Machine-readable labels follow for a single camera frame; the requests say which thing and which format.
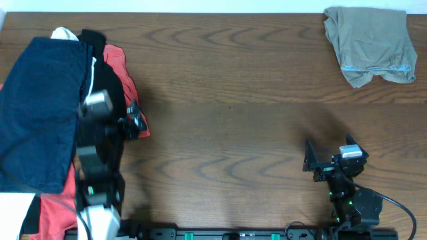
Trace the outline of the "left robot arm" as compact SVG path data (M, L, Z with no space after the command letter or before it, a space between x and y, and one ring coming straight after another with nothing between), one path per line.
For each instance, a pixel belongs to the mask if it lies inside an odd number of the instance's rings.
M78 230L66 239L137 239L139 231L121 219L125 181L120 173L124 143L138 139L148 126L137 101L124 118L112 119L109 100L90 101L80 111L76 152L80 169L75 172L75 208Z

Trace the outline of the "khaki cotton shorts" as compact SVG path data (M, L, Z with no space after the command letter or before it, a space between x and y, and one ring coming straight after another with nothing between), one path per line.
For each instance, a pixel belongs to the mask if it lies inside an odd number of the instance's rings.
M361 88L375 76L401 84L415 80L418 56L408 34L405 11L329 7L324 15L326 37L353 88Z

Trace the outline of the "white garment top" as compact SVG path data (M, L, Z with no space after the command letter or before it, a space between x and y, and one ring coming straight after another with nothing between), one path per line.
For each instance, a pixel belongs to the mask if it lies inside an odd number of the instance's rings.
M51 39L79 41L77 36L65 27L56 28L51 34Z

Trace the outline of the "white garment bottom left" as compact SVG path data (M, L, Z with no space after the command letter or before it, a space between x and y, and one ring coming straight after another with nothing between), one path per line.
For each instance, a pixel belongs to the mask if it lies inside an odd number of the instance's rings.
M17 240L33 193L1 193L1 240Z

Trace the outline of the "white garment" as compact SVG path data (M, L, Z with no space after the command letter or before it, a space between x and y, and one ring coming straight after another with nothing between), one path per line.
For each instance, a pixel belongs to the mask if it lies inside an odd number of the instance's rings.
M65 27L56 28L51 34L51 39L79 41L77 36Z
M1 193L1 240L17 240L33 193Z

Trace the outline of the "navy blue shorts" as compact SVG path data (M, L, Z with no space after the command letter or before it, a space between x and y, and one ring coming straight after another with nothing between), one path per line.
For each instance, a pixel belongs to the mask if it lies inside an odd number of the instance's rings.
M1 90L2 192L62 192L92 57L86 43L36 37L18 58Z

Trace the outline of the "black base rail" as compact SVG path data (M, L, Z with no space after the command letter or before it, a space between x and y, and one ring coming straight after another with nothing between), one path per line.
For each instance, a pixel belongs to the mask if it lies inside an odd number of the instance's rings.
M325 230L302 229L300 227L286 230L250 231L250 230L195 230L195 229L144 229L136 234L118 233L117 239L145 240L328 240L328 239L371 239L398 240L395 231L379 230L369 232L341 231L330 234Z

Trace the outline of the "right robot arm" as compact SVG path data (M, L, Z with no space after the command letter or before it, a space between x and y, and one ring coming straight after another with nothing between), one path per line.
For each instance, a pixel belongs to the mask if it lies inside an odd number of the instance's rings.
M316 239L373 239L373 228L380 223L382 198L357 187L353 178L364 170L369 154L351 137L339 147L339 153L329 162L319 162L310 140L305 142L302 171L311 171L315 182L327 182L332 218L336 222L319 230Z

